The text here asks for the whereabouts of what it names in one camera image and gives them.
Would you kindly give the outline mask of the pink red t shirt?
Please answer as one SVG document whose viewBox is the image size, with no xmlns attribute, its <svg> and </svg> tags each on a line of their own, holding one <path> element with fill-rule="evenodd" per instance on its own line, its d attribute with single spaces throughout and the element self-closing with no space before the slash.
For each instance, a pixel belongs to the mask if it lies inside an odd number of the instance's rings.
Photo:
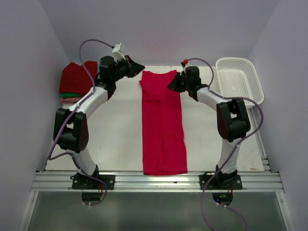
<svg viewBox="0 0 308 231">
<path fill-rule="evenodd" d="M 176 73 L 175 70 L 163 74 L 142 73 L 144 175 L 169 176 L 188 172 L 180 94 L 168 89 Z"/>
</svg>

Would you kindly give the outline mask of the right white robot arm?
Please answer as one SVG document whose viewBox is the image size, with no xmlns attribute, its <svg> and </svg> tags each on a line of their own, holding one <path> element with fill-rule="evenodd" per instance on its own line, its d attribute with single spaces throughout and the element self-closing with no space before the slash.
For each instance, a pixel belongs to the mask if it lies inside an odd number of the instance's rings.
<svg viewBox="0 0 308 231">
<path fill-rule="evenodd" d="M 251 129 L 244 100 L 241 98 L 224 98 L 212 91 L 210 86 L 203 84 L 199 68 L 189 66 L 177 72 L 168 85 L 175 92 L 188 92 L 195 101 L 204 103 L 217 115 L 217 129 L 222 138 L 221 155 L 216 165 L 214 183 L 220 189 L 231 184 L 231 179 L 237 176 L 237 159 L 240 141 Z"/>
</svg>

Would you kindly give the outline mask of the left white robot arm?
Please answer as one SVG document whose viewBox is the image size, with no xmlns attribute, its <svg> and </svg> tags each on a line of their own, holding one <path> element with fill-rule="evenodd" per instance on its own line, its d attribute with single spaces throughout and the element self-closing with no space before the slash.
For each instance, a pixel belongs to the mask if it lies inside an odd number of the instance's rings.
<svg viewBox="0 0 308 231">
<path fill-rule="evenodd" d="M 144 69 L 143 65 L 134 62 L 128 55 L 117 61 L 112 56 L 105 56 L 100 59 L 99 72 L 88 93 L 69 108 L 56 111 L 52 148 L 58 145 L 64 155 L 71 156 L 78 174 L 84 176 L 83 183 L 89 189 L 99 186 L 100 177 L 96 174 L 98 167 L 87 149 L 87 120 L 113 96 L 117 81 L 124 77 L 133 78 Z"/>
</svg>

